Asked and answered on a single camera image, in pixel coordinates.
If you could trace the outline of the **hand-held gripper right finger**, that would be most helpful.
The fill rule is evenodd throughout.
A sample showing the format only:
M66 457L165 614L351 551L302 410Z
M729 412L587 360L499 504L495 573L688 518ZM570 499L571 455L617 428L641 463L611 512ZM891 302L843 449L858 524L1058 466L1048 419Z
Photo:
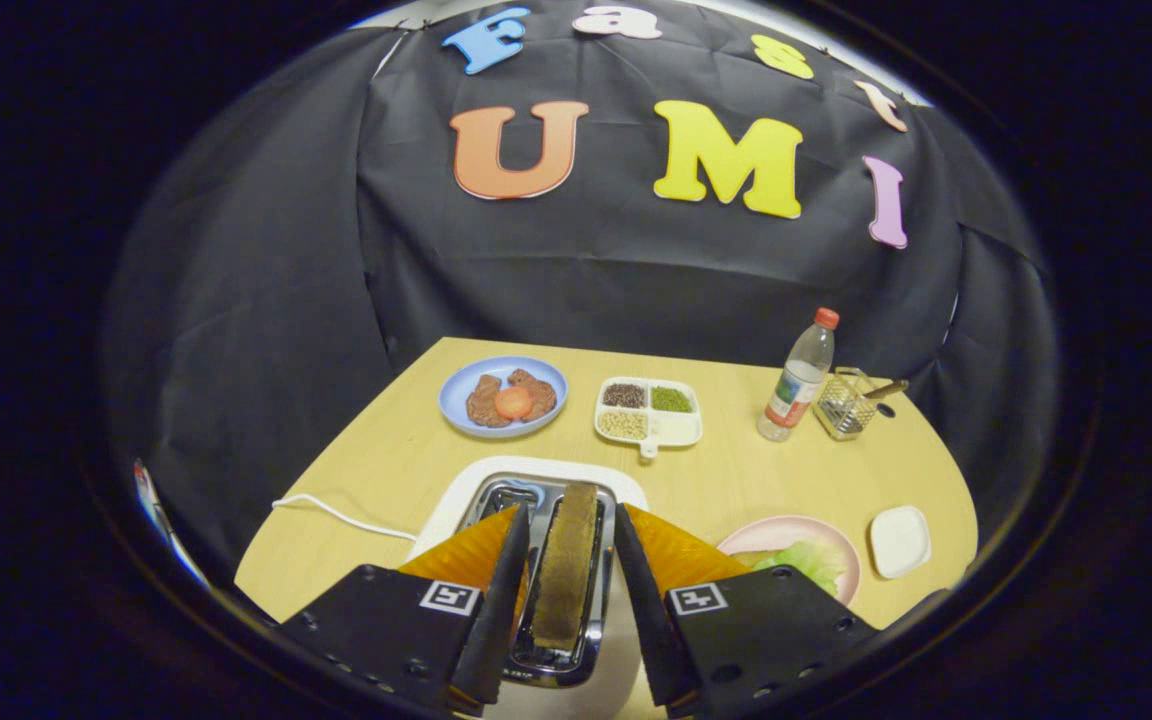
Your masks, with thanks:
M652 700L672 719L768 714L877 638L799 569L751 569L631 503L617 505L614 548Z

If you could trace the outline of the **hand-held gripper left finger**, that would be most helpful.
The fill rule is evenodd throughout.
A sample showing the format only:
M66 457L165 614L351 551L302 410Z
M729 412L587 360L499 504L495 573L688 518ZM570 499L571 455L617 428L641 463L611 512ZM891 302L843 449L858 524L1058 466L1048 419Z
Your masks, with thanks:
M529 556L524 505L454 535L486 543L486 589L361 564L280 630L347 676L429 711L480 717L499 698Z

